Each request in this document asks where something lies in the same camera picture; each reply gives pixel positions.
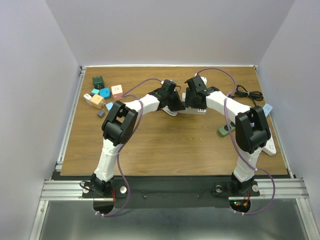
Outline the dark green power strip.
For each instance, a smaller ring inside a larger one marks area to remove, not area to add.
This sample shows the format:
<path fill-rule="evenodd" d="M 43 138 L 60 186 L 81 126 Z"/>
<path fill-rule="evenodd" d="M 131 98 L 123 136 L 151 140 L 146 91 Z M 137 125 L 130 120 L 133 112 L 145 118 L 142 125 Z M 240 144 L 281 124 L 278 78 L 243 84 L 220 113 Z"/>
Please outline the dark green power strip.
<path fill-rule="evenodd" d="M 230 127 L 230 130 L 231 131 L 234 131 L 236 126 L 233 122 L 230 122 L 229 123 L 229 127 Z M 227 135 L 229 135 L 229 129 L 228 129 L 228 126 L 227 125 L 224 125 L 222 127 L 220 127 L 218 130 L 217 130 L 217 133 L 220 137 L 225 137 Z"/>

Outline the pink cube adapter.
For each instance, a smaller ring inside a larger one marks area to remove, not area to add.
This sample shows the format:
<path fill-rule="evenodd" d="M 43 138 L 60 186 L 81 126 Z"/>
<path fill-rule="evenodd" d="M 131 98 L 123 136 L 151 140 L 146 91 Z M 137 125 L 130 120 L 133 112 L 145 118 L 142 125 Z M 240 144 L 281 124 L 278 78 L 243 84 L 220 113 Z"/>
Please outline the pink cube adapter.
<path fill-rule="evenodd" d="M 123 97 L 124 92 L 123 92 L 123 88 L 122 88 L 121 84 L 112 86 L 111 93 L 112 93 L 112 97 L 115 101 L 119 101 L 124 98 Z"/>

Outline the blue square adapter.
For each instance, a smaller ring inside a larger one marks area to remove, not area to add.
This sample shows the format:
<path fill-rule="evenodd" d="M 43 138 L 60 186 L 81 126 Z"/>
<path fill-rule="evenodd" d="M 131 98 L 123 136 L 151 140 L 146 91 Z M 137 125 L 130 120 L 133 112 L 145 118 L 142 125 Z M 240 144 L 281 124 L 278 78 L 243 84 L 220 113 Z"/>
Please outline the blue square adapter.
<path fill-rule="evenodd" d="M 99 90 L 99 95 L 104 99 L 109 99 L 111 97 L 111 92 L 109 88 L 102 88 Z"/>

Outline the dark grey small adapter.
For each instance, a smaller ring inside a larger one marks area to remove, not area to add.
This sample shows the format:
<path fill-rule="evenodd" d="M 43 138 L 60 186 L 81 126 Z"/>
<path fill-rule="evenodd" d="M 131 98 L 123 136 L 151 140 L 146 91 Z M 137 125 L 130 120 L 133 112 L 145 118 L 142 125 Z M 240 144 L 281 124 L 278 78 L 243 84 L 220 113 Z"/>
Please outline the dark grey small adapter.
<path fill-rule="evenodd" d="M 100 110 L 98 113 L 97 113 L 97 116 L 99 117 L 99 118 L 103 118 L 104 116 L 106 115 L 106 112 L 104 111 L 104 110 Z"/>

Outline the orange cube adapter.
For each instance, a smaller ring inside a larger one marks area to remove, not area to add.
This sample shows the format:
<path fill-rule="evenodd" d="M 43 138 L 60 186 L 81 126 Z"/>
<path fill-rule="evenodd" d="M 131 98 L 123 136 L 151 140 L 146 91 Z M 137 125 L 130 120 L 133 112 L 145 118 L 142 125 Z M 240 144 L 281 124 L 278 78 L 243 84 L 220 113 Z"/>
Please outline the orange cube adapter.
<path fill-rule="evenodd" d="M 97 109 L 102 109 L 106 105 L 106 102 L 102 96 L 95 94 L 91 97 L 90 104 Z"/>

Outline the dark green charger plug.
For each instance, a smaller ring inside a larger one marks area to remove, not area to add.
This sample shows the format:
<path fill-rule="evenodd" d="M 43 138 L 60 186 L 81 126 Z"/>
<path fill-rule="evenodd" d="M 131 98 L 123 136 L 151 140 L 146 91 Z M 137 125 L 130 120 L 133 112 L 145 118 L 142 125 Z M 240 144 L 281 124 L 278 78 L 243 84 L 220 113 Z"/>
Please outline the dark green charger plug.
<path fill-rule="evenodd" d="M 94 87 L 95 89 L 98 89 L 98 90 L 105 88 L 104 79 L 103 79 L 103 77 L 102 77 L 101 75 L 99 75 L 99 76 L 94 76 L 94 77 L 92 78 L 92 84 L 93 84 L 93 87 Z"/>

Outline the light blue power strip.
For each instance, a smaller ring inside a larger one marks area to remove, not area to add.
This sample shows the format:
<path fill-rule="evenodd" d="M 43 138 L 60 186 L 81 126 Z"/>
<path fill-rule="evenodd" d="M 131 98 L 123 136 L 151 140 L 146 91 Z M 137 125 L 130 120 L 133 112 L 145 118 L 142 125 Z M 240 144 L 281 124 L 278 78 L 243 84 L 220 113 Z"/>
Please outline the light blue power strip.
<path fill-rule="evenodd" d="M 266 104 L 262 107 L 262 109 L 263 109 L 264 115 L 267 117 L 267 116 L 271 113 L 273 107 L 272 107 L 270 104 L 266 103 Z"/>

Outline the teal usb charger plug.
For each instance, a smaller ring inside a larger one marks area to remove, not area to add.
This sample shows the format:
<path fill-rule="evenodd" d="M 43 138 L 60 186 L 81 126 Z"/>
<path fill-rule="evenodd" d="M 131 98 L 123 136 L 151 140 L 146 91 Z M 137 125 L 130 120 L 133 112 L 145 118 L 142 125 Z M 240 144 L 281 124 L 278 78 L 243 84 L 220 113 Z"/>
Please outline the teal usb charger plug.
<path fill-rule="evenodd" d="M 100 90 L 99 89 L 96 89 L 94 88 L 91 92 L 90 92 L 90 95 L 93 97 L 94 95 L 99 95 L 100 94 Z"/>

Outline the white triangular power strip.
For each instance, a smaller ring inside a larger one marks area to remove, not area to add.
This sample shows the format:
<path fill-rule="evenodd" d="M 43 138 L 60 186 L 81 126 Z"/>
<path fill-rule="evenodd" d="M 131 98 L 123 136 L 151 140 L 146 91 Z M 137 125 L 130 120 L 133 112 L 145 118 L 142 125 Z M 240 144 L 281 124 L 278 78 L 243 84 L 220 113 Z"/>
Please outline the white triangular power strip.
<path fill-rule="evenodd" d="M 265 146 L 262 148 L 262 151 L 269 156 L 274 156 L 277 153 L 272 134 L 270 134 L 270 138 L 267 140 Z"/>

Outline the light blue small adapter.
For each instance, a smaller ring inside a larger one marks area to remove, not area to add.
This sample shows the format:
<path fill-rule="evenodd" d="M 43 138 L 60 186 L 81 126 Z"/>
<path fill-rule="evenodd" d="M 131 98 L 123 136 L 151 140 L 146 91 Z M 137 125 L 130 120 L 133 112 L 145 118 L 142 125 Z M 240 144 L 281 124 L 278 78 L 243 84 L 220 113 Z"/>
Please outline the light blue small adapter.
<path fill-rule="evenodd" d="M 113 103 L 112 102 L 109 102 L 109 103 L 107 103 L 106 105 L 105 105 L 105 107 L 106 107 L 106 109 L 107 109 L 107 111 L 109 112 L 110 110 L 111 110 L 111 108 L 113 107 Z"/>

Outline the white square adapter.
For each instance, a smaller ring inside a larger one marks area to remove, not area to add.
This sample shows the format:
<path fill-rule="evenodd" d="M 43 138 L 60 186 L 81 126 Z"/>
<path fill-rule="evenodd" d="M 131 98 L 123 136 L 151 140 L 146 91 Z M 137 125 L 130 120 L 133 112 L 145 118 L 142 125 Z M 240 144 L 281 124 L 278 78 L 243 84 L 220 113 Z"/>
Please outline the white square adapter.
<path fill-rule="evenodd" d="M 91 104 L 92 96 L 91 96 L 90 94 L 88 94 L 88 93 L 85 93 L 85 94 L 83 95 L 83 97 L 84 97 L 85 101 L 90 105 L 90 104 Z"/>

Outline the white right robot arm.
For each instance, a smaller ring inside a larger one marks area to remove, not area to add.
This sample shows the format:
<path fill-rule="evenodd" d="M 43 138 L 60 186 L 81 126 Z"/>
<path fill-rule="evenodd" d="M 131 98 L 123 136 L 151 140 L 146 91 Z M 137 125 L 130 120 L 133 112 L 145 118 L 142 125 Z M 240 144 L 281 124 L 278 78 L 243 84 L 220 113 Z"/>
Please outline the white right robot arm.
<path fill-rule="evenodd" d="M 188 79 L 185 105 L 194 109 L 212 109 L 224 115 L 226 122 L 235 124 L 235 136 L 231 141 L 238 154 L 237 165 L 232 173 L 236 178 L 230 182 L 231 192 L 242 195 L 248 190 L 247 181 L 255 174 L 259 155 L 271 138 L 264 110 L 250 107 L 227 97 L 216 87 L 207 87 L 204 77 Z"/>

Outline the aluminium rail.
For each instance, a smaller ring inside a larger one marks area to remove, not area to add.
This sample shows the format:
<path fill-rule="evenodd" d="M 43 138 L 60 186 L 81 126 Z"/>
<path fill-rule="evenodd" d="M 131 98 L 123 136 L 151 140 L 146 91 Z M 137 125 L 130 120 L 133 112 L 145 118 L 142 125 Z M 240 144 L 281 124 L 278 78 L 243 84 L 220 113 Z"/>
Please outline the aluminium rail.
<path fill-rule="evenodd" d="M 71 111 L 68 117 L 67 126 L 64 132 L 63 140 L 62 140 L 59 154 L 55 164 L 55 171 L 58 171 L 58 172 L 62 170 L 62 166 L 64 163 L 65 153 L 66 153 L 66 149 L 67 149 L 70 134 L 71 134 L 72 125 L 73 125 L 73 121 L 74 121 L 76 110 L 77 110 L 77 105 L 79 102 L 79 96 L 80 96 L 82 85 L 85 79 L 86 70 L 87 70 L 86 66 L 80 66 L 80 74 L 79 74 L 79 79 L 75 89 L 75 95 L 73 98 Z"/>
<path fill-rule="evenodd" d="M 205 194 L 213 193 L 215 197 L 226 198 L 229 200 L 242 199 L 248 195 L 251 199 L 308 199 L 307 191 L 303 179 L 257 179 L 252 186 L 244 193 L 227 193 L 225 183 L 211 182 L 208 186 L 200 183 L 199 180 L 187 183 L 186 180 L 169 181 L 138 181 L 131 180 L 130 188 L 125 190 L 124 183 L 117 183 L 116 198 L 124 199 L 127 196 L 138 194 L 139 197 L 146 199 L 149 196 L 169 196 L 177 197 L 179 194 L 190 195 L 195 198 L 202 198 Z M 95 192 L 88 192 L 80 186 L 79 181 L 45 181 L 40 195 L 41 201 L 111 201 L 113 194 L 106 196 Z"/>

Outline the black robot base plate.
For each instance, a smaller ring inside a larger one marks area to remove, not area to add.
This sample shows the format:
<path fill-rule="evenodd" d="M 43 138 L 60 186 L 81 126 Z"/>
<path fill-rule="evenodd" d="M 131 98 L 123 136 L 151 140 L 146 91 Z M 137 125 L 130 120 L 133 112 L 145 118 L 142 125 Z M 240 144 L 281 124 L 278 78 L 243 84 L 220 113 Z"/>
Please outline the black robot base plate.
<path fill-rule="evenodd" d="M 251 180 L 238 186 L 229 175 L 206 176 L 116 176 L 103 192 L 90 181 L 81 181 L 82 197 L 93 201 L 103 212 L 125 209 L 229 208 L 231 199 L 245 202 L 260 195 L 258 183 Z"/>

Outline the aluminium front rail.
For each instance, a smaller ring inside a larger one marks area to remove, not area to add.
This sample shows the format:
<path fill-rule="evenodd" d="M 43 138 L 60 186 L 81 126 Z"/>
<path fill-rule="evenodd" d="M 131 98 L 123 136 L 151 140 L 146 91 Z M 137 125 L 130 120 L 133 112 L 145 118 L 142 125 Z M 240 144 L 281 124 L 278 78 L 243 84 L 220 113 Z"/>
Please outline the aluminium front rail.
<path fill-rule="evenodd" d="M 252 186 L 244 193 L 227 193 L 225 183 L 211 182 L 208 186 L 200 183 L 199 180 L 187 183 L 186 180 L 169 181 L 138 181 L 131 180 L 130 188 L 125 190 L 124 183 L 117 183 L 116 198 L 124 199 L 127 196 L 138 194 L 139 197 L 146 199 L 149 196 L 169 196 L 177 197 L 179 194 L 190 195 L 195 198 L 202 198 L 205 194 L 213 193 L 215 197 L 226 198 L 229 200 L 242 199 L 248 195 L 251 199 L 308 199 L 307 191 L 303 179 L 257 179 Z M 40 195 L 41 201 L 111 201 L 113 194 L 106 196 L 95 192 L 88 192 L 80 186 L 79 181 L 45 181 Z"/>

